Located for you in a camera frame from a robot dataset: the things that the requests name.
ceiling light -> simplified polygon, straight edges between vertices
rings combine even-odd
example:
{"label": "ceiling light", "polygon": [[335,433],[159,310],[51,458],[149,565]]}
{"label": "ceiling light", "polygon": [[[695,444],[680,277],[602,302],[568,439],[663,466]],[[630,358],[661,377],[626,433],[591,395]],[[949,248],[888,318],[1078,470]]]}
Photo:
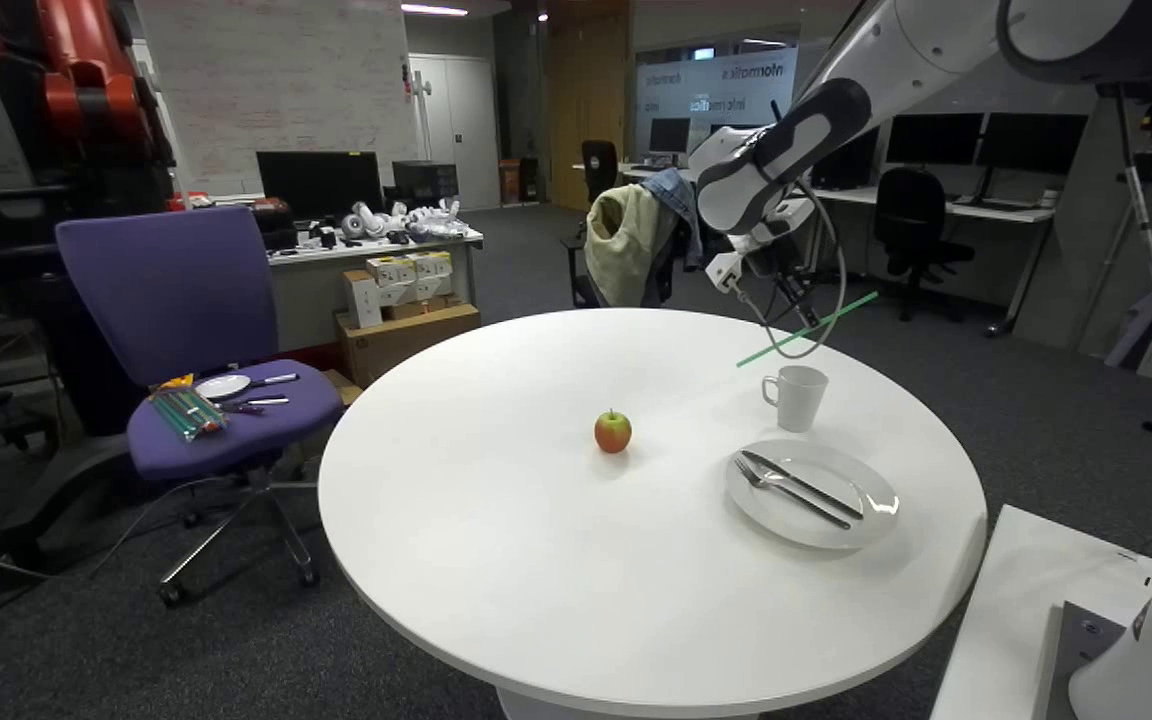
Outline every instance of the ceiling light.
{"label": "ceiling light", "polygon": [[470,8],[454,4],[404,4],[409,18],[470,18]]}

apple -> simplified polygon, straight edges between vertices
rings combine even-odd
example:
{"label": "apple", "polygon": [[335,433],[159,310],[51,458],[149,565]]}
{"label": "apple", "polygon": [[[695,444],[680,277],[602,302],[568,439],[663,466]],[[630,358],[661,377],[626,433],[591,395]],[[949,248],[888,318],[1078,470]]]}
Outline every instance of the apple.
{"label": "apple", "polygon": [[630,448],[630,437],[634,437],[634,426],[630,415],[619,412],[606,412],[598,426],[591,426],[591,439],[606,448],[606,451],[626,451]]}

white plate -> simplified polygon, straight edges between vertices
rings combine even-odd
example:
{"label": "white plate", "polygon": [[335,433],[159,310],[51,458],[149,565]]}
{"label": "white plate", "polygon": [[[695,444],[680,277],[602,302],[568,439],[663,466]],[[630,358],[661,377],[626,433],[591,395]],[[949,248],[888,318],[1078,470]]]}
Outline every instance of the white plate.
{"label": "white plate", "polygon": [[902,495],[894,493],[894,486],[877,470],[868,470],[863,459],[841,448],[802,439],[802,437],[759,439],[747,448],[798,473],[802,481],[815,486],[819,493],[851,505],[863,518],[851,529],[836,529],[819,519],[814,510],[783,495],[782,490],[753,490],[732,459],[726,476],[732,505],[747,519],[757,519],[759,529],[794,545],[859,549],[883,536],[902,518]]}
{"label": "white plate", "polygon": [[253,377],[209,377],[196,385],[196,392],[209,402],[226,402],[226,395],[235,395],[244,390],[253,390]]}

purple office chair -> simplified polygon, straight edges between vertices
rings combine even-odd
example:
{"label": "purple office chair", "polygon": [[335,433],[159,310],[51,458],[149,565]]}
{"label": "purple office chair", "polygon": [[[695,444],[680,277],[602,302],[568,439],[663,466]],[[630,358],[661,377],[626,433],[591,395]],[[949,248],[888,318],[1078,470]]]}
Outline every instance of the purple office chair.
{"label": "purple office chair", "polygon": [[312,586],[319,576],[317,556],[294,529],[277,490],[256,486],[256,476],[273,476],[273,470],[280,470],[277,459],[289,459],[299,439],[317,439],[319,430],[340,415],[340,395],[317,367],[277,361],[277,313],[256,215],[248,207],[220,207],[69,220],[58,223],[58,244],[74,287],[135,385],[154,390],[179,373],[239,373],[253,377],[244,395],[289,395],[289,406],[265,410],[261,415],[228,415],[226,437],[196,444],[186,444],[154,402],[131,412],[130,451],[149,486],[206,476],[253,481],[253,495],[159,576],[163,606],[177,609],[188,601],[179,576],[256,502],[277,510],[299,582]]}

white round table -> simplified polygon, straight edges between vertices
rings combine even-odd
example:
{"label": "white round table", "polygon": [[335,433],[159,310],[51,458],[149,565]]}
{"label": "white round table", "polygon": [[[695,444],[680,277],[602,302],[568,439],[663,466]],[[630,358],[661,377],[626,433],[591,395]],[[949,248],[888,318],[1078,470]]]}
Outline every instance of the white round table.
{"label": "white round table", "polygon": [[[757,717],[855,687],[951,613],[985,552],[956,437],[902,385],[819,348],[814,437],[905,502],[855,552],[798,549],[730,495],[775,437],[757,324],[551,313],[444,341],[335,426],[319,511],[356,592],[412,643],[500,687],[507,717]],[[591,420],[635,437],[606,458]]]}

